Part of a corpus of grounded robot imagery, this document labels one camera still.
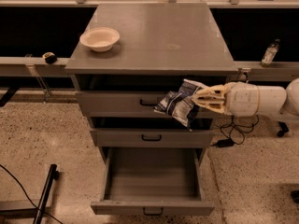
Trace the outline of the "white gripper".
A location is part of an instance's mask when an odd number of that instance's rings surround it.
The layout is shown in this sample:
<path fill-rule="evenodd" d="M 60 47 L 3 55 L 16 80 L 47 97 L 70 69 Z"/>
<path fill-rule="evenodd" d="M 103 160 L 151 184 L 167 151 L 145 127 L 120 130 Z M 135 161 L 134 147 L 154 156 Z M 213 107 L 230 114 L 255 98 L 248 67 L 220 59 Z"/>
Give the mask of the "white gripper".
<path fill-rule="evenodd" d="M 230 82 L 197 91 L 192 100 L 210 111 L 234 116 L 274 115 L 284 105 L 287 92 L 280 86 Z"/>

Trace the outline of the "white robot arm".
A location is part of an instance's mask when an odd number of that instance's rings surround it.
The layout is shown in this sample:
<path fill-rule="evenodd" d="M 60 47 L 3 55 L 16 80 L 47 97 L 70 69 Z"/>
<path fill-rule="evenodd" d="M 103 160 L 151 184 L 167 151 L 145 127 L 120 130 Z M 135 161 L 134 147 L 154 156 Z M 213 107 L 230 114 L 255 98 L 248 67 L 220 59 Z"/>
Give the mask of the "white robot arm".
<path fill-rule="evenodd" d="M 298 119 L 299 79 L 286 88 L 229 82 L 203 88 L 192 100 L 213 112 L 236 117 L 263 115 L 275 120 Z"/>

